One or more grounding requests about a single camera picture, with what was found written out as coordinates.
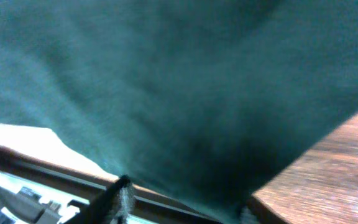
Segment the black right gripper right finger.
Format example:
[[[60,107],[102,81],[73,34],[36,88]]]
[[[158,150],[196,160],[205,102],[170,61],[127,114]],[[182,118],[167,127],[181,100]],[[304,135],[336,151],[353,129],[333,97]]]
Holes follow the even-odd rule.
[[[240,224],[288,224],[288,222],[267,204],[251,196],[241,208]]]

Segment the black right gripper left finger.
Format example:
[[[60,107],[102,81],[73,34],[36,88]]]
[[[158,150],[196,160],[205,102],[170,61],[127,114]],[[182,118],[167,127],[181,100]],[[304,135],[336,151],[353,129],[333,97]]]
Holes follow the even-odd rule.
[[[135,207],[134,191],[131,179],[123,175],[65,224],[127,223]]]

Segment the black shorts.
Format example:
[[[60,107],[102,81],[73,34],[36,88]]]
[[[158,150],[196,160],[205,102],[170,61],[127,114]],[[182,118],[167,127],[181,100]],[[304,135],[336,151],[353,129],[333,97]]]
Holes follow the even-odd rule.
[[[0,1],[0,147],[223,223],[358,113],[358,0]]]

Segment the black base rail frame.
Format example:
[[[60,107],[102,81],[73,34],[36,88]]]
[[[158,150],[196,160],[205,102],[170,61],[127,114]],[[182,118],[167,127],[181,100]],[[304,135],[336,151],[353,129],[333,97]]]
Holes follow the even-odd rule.
[[[0,223],[65,223],[115,181],[0,147]],[[215,222],[168,198],[140,189],[134,195],[127,223]]]

